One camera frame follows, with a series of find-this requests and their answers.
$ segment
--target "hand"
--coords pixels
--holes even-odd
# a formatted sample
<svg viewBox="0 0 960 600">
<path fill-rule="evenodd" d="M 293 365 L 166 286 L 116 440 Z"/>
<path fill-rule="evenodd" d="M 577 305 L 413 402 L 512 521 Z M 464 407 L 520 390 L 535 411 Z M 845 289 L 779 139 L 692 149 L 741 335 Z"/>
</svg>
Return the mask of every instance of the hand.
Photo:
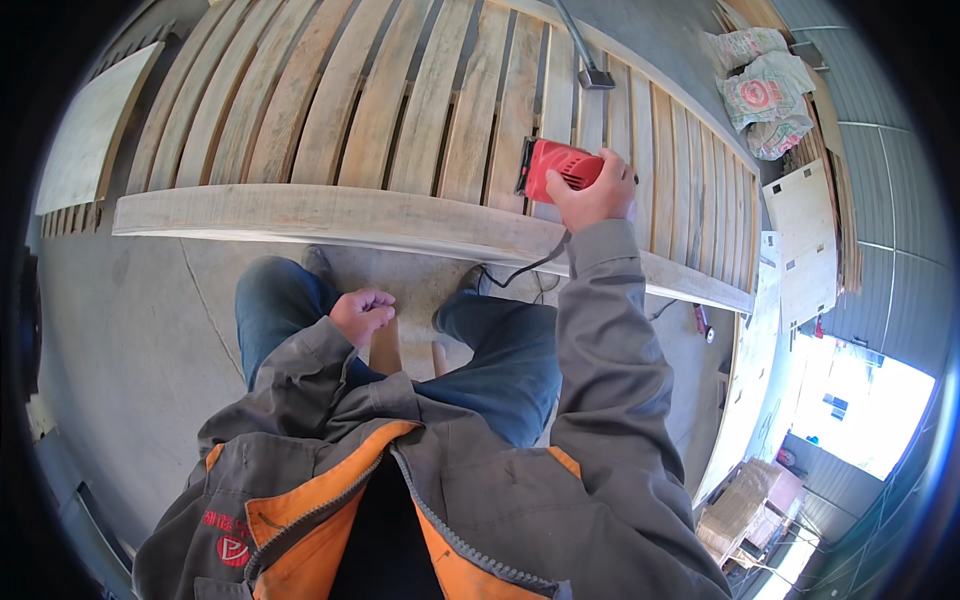
<svg viewBox="0 0 960 600">
<path fill-rule="evenodd" d="M 600 157 L 604 159 L 600 177 L 579 192 L 571 190 L 557 171 L 547 171 L 546 193 L 557 205 L 570 233 L 606 219 L 626 219 L 632 223 L 636 217 L 633 168 L 608 148 L 600 150 Z"/>
<path fill-rule="evenodd" d="M 377 329 L 386 326 L 394 317 L 394 302 L 396 298 L 386 292 L 364 288 L 343 294 L 333 305 L 330 320 L 355 348 L 360 349 L 370 343 Z"/>
</svg>

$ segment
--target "work jacket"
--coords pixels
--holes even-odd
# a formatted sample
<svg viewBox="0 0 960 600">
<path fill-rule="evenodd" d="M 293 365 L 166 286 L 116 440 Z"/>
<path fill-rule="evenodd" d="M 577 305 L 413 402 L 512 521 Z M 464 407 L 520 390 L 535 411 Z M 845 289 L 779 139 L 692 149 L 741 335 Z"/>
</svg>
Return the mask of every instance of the work jacket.
<svg viewBox="0 0 960 600">
<path fill-rule="evenodd" d="M 673 372 L 643 314 L 633 229 L 604 221 L 567 251 L 550 447 L 507 444 L 404 373 L 345 393 L 356 350 L 324 317 L 203 426 L 186 490 L 136 555 L 138 595 L 326 598 L 366 482 L 390 456 L 448 598 L 729 596 L 693 534 L 667 435 Z"/>
</svg>

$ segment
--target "floor crack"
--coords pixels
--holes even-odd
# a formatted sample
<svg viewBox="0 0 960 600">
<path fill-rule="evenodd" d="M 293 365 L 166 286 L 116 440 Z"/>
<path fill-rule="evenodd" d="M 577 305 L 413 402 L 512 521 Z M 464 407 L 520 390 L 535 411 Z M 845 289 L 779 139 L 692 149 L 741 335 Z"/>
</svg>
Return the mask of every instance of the floor crack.
<svg viewBox="0 0 960 600">
<path fill-rule="evenodd" d="M 233 363 L 233 367 L 237 370 L 237 373 L 240 375 L 240 379 L 243 380 L 243 370 L 240 369 L 240 365 L 237 364 L 237 361 L 233 359 L 233 355 L 230 354 L 229 348 L 227 348 L 227 342 L 224 340 L 224 336 L 220 333 L 220 329 L 217 328 L 216 322 L 213 321 L 213 314 L 210 313 L 210 307 L 206 305 L 206 298 L 204 298 L 204 292 L 200 289 L 200 283 L 197 282 L 197 276 L 193 273 L 193 267 L 190 265 L 190 259 L 186 255 L 186 247 L 183 245 L 182 238 L 179 238 L 180 242 L 180 251 L 183 252 L 183 262 L 186 264 L 186 270 L 190 274 L 190 278 L 193 280 L 193 286 L 197 288 L 197 294 L 200 296 L 200 302 L 204 305 L 204 312 L 206 312 L 206 319 L 210 321 L 210 326 L 213 327 L 213 330 L 217 333 L 217 339 L 220 340 L 220 345 L 224 348 L 224 352 L 227 353 L 227 358 L 230 359 L 230 362 Z"/>
</svg>

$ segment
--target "metal handle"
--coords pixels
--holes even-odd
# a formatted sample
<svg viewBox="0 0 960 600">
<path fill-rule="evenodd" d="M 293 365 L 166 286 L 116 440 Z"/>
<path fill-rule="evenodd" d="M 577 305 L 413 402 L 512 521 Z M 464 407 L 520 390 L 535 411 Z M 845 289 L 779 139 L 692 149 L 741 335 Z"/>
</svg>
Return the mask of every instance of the metal handle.
<svg viewBox="0 0 960 600">
<path fill-rule="evenodd" d="M 564 3 L 560 0 L 553 0 L 553 6 L 557 7 L 557 11 L 560 12 L 560 18 L 564 20 L 566 29 L 570 32 L 570 35 L 573 36 L 573 42 L 577 45 L 577 51 L 580 53 L 580 57 L 587 64 L 587 69 L 595 71 L 597 65 L 593 62 L 593 58 L 590 57 L 590 50 L 587 49 L 587 44 L 584 42 L 584 39 L 580 37 L 580 30 L 577 29 L 577 25 L 573 22 L 573 17 L 570 16 L 570 13 L 567 12 Z"/>
</svg>

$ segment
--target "blue jeans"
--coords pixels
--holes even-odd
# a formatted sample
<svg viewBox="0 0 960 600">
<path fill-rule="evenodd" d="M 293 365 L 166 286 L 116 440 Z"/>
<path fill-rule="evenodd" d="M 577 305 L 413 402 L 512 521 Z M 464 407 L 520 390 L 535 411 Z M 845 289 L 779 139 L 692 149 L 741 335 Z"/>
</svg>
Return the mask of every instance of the blue jeans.
<svg viewBox="0 0 960 600">
<path fill-rule="evenodd" d="M 296 262 L 257 259 L 236 291 L 237 339 L 248 390 L 264 359 L 287 338 L 330 314 L 342 296 Z M 560 393 L 554 329 L 557 309 L 459 291 L 437 314 L 437 326 L 473 350 L 461 369 L 414 389 L 421 396 L 480 414 L 518 447 L 533 445 Z M 348 391 L 384 379 L 359 358 L 347 371 Z"/>
</svg>

